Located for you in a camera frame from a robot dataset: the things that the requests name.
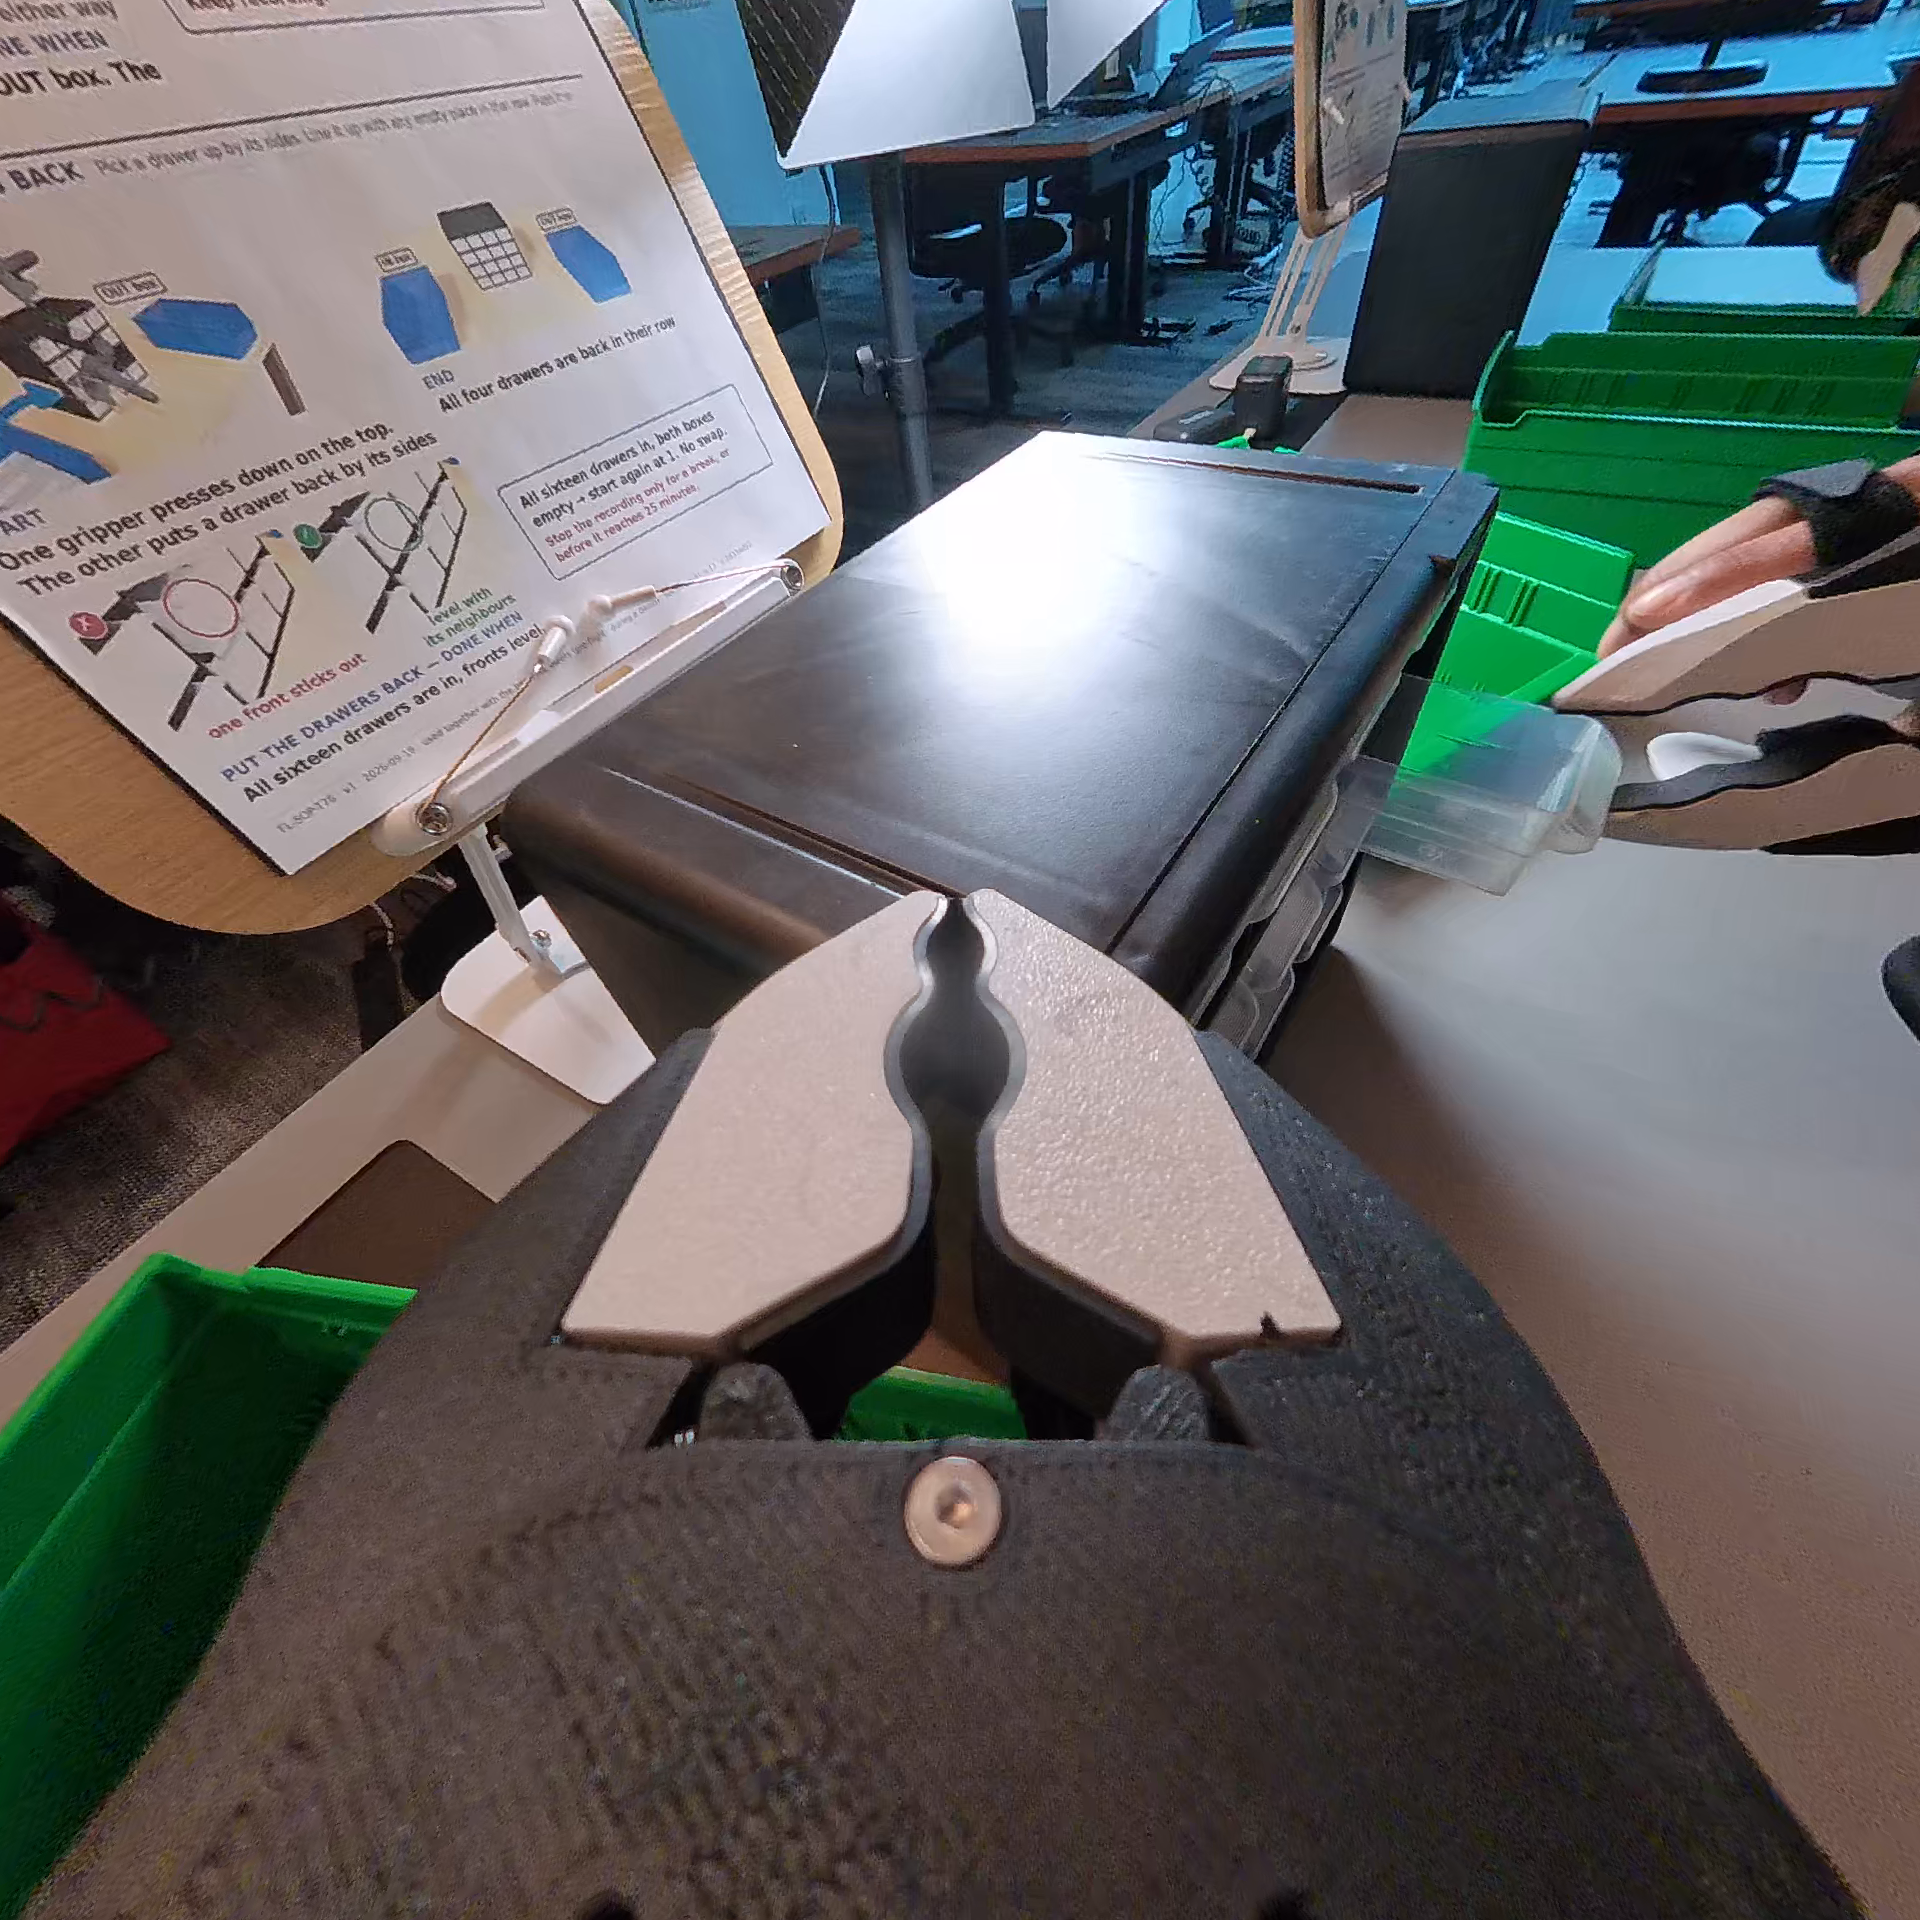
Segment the background office desk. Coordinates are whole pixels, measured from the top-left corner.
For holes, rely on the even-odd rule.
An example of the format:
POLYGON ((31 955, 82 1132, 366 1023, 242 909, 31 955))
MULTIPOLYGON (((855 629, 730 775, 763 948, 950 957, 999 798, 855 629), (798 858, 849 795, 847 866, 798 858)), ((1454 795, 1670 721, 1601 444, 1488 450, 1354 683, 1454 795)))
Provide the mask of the background office desk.
POLYGON ((1024 311, 1007 266, 1001 222, 1036 213, 1071 226, 1073 258, 1098 269, 1089 316, 1054 331, 1064 356, 1082 331, 1112 346, 1164 346, 1192 331, 1148 308, 1155 294, 1151 262, 1155 196, 1172 180, 1176 161, 1212 151, 1214 183, 1208 201, 1204 266, 1224 269, 1244 206, 1252 156, 1281 137, 1291 110, 1291 75, 1283 59, 1209 63, 1192 97, 1166 107, 1131 107, 1110 117, 1054 113, 1018 132, 974 135, 903 157, 905 213, 913 203, 979 219, 991 235, 987 311, 983 340, 987 397, 970 413, 987 421, 1042 423, 1018 402, 1012 316, 1024 311))

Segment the pale desk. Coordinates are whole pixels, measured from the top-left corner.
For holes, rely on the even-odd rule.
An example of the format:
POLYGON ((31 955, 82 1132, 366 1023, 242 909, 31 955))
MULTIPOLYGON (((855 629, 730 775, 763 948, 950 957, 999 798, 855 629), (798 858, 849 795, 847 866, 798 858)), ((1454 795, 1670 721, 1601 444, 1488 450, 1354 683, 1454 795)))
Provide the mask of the pale desk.
POLYGON ((1497 1299, 1698 1669, 1915 1915, 1915 858, 1367 866, 1264 1068, 1497 1299))

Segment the wooden document stand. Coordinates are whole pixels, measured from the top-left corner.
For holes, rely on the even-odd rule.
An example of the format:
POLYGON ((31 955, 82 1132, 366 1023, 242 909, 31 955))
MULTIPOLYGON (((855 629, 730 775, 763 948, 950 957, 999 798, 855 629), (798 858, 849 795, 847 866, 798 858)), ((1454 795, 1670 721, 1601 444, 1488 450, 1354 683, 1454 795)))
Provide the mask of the wooden document stand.
POLYGON ((1255 338, 1209 374, 1217 393, 1230 393, 1259 356, 1288 356, 1296 393, 1345 391, 1354 335, 1323 331, 1318 308, 1354 218, 1386 193, 1409 102, 1407 42, 1407 2, 1294 7, 1299 231, 1255 338))

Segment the person's right hand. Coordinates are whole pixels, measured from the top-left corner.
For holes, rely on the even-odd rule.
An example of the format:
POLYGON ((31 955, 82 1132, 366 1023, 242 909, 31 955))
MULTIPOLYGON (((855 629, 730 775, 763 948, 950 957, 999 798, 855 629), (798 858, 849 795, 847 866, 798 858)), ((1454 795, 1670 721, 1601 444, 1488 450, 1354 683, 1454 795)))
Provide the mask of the person's right hand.
POLYGON ((1783 498, 1768 497, 1646 570, 1601 642, 1606 655, 1698 611, 1791 580, 1816 564, 1809 523, 1783 498))

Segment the white reflector panel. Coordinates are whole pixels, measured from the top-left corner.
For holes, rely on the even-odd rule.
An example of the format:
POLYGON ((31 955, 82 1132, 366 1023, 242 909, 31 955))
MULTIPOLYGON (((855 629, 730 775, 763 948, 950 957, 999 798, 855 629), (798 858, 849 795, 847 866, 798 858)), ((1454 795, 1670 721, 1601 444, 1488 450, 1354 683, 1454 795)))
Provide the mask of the white reflector panel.
POLYGON ((1044 2, 1048 107, 1064 106, 1082 79, 1160 11, 1162 2, 1044 2))
POLYGON ((788 172, 903 156, 1038 119, 1010 2, 852 2, 778 142, 788 172))

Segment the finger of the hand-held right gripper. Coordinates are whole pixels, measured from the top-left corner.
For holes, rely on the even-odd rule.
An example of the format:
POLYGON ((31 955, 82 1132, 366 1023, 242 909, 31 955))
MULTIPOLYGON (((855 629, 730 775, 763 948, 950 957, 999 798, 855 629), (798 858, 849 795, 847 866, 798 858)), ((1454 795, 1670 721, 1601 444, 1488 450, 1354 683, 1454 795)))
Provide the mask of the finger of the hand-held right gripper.
POLYGON ((1654 716, 1751 701, 1793 681, 1891 689, 1918 674, 1918 585, 1816 595, 1766 582, 1601 658, 1552 695, 1562 714, 1654 716))
POLYGON ((1616 787, 1606 834, 1691 851, 1915 852, 1918 742, 1868 716, 1754 742, 1657 735, 1649 777, 1616 787))

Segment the black battery pack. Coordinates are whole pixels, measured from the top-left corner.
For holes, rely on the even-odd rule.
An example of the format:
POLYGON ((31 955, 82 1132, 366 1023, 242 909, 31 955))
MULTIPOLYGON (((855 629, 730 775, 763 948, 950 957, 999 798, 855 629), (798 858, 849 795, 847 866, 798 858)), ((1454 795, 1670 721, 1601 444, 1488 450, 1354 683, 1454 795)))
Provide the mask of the black battery pack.
POLYGON ((1166 439, 1184 446, 1281 447, 1289 411, 1294 361, 1271 351, 1250 356, 1232 393, 1166 421, 1166 439))

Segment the green plastic bin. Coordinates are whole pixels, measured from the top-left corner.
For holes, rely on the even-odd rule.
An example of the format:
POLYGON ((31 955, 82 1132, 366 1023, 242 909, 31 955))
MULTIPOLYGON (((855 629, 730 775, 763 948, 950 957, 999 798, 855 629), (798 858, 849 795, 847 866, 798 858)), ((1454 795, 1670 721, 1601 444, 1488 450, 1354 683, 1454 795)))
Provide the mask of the green plastic bin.
POLYGON ((1633 579, 1791 469, 1915 452, 1915 334, 1739 308, 1738 329, 1504 335, 1463 469, 1497 489, 1434 690, 1547 705, 1633 579))
POLYGON ((158 1255, 8 1420, 8 1914, 143 1757, 410 1300, 158 1255))

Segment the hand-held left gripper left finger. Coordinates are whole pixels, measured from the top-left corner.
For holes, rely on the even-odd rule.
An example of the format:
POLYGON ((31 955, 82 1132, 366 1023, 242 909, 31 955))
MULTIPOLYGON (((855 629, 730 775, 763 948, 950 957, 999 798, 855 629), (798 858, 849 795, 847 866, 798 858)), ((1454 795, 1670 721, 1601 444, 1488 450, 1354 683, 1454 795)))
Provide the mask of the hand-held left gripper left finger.
POLYGON ((718 1022, 560 1316, 569 1346, 762 1365, 815 1433, 913 1353, 938 1167, 900 1055, 947 909, 899 898, 718 1022))

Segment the set of clear cabinet drawers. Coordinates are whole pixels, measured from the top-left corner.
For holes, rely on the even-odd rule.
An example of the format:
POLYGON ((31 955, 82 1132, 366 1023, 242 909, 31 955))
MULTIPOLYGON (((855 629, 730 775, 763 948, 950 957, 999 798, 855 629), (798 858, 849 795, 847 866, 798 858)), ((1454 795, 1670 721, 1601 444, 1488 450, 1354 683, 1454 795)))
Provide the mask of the set of clear cabinet drawers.
POLYGON ((1378 766, 1352 758, 1288 841, 1192 1022, 1258 1061, 1348 895, 1354 866, 1386 791, 1378 766))

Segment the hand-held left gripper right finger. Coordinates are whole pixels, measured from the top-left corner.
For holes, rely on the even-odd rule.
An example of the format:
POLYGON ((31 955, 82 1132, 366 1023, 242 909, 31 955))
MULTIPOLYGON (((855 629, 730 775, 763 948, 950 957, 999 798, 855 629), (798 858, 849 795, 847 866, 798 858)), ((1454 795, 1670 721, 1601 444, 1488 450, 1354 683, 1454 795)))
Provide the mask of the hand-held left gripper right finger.
POLYGON ((1012 898, 976 892, 961 909, 1007 1059, 974 1147, 974 1299, 1015 1390, 1094 1428, 1146 1367, 1340 1342, 1204 1037, 1012 898))

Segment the red stool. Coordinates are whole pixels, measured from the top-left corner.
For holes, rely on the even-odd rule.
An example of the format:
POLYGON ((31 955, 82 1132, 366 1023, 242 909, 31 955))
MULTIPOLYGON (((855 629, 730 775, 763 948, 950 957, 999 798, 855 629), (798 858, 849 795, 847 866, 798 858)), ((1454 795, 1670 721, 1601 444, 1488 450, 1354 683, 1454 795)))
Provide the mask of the red stool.
POLYGON ((2 900, 2 1161, 168 1049, 128 997, 2 900))

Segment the clear plastic drawer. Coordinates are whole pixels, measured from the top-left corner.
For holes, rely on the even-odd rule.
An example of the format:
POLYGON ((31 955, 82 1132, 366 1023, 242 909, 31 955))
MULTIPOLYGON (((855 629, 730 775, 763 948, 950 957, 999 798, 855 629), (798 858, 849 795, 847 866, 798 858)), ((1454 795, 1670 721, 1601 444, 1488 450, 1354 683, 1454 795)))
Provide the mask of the clear plastic drawer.
POLYGON ((1535 860, 1599 846, 1622 775, 1591 718, 1432 683, 1360 851, 1507 895, 1535 860))

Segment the grey metal pole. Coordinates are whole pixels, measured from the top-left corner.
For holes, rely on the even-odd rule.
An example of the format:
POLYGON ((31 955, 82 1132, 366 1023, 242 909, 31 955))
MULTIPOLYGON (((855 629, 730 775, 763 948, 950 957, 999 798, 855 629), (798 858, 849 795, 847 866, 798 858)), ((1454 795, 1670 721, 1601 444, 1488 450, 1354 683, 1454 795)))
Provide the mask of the grey metal pole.
POLYGON ((899 153, 866 161, 884 324, 883 388, 897 415, 903 486, 913 514, 934 505, 928 380, 908 258, 905 167, 899 153))

